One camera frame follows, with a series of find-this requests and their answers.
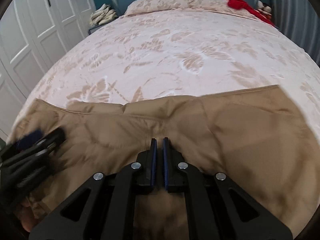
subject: pile of white cloth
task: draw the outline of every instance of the pile of white cloth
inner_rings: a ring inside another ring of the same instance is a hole
[[[103,4],[100,9],[91,14],[90,25],[94,27],[96,25],[108,23],[117,17],[116,10],[111,9],[111,6],[108,4]]]

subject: plush toy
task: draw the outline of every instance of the plush toy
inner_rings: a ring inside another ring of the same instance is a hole
[[[257,11],[259,11],[264,17],[271,20],[272,14],[271,14],[271,7],[267,5],[266,3],[261,2],[258,0],[257,2]]]

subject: triangular cutout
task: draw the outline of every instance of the triangular cutout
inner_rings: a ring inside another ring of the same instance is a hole
[[[235,190],[228,190],[233,203],[236,206],[239,218],[242,222],[249,222],[259,216],[259,213],[250,206]]]
[[[82,192],[75,201],[61,211],[61,215],[75,222],[79,221],[90,192],[91,190],[89,188]]]

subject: black door handle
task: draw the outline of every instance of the black door handle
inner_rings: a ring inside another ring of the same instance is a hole
[[[51,7],[51,3],[50,3],[50,0],[47,0],[48,1],[48,4],[49,4],[49,7]]]

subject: white wardrobe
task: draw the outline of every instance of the white wardrobe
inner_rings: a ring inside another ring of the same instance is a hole
[[[88,35],[93,0],[13,0],[0,20],[0,138],[44,74]]]

